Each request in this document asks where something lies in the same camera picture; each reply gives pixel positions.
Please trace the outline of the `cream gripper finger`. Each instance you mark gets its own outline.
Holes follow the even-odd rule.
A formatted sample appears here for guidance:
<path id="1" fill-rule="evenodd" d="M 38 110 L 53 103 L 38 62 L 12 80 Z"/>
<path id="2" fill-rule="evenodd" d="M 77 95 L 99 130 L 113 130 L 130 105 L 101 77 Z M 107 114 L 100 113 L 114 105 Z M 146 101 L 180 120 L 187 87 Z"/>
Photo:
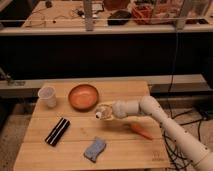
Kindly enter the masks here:
<path id="1" fill-rule="evenodd" d="M 112 106 L 113 104 L 115 104 L 115 102 L 104 102 L 104 103 L 100 103 L 99 106 L 102 106 L 102 105 Z"/>
<path id="2" fill-rule="evenodd" d="M 113 121 L 113 120 L 116 120 L 116 118 L 115 117 L 111 117 L 111 118 L 102 119 L 102 121 Z"/>

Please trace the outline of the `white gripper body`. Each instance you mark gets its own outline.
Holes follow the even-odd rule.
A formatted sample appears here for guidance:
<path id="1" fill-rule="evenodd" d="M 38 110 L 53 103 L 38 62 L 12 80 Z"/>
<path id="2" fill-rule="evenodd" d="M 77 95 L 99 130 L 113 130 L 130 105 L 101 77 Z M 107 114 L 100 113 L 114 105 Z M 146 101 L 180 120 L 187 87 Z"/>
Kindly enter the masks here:
<path id="1" fill-rule="evenodd" d="M 113 115 L 119 119 L 136 116 L 139 114 L 139 102 L 136 100 L 116 101 L 112 105 L 112 110 Z"/>

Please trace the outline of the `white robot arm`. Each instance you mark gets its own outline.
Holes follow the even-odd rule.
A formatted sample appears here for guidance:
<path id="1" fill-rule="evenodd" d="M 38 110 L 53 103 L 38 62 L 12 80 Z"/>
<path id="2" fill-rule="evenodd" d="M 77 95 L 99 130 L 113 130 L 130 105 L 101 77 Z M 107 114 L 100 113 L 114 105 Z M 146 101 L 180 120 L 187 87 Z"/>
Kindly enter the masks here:
<path id="1" fill-rule="evenodd" d="M 152 96 L 139 100 L 103 102 L 97 107 L 101 120 L 147 115 L 157 121 L 196 171 L 213 171 L 213 152 L 169 117 Z"/>

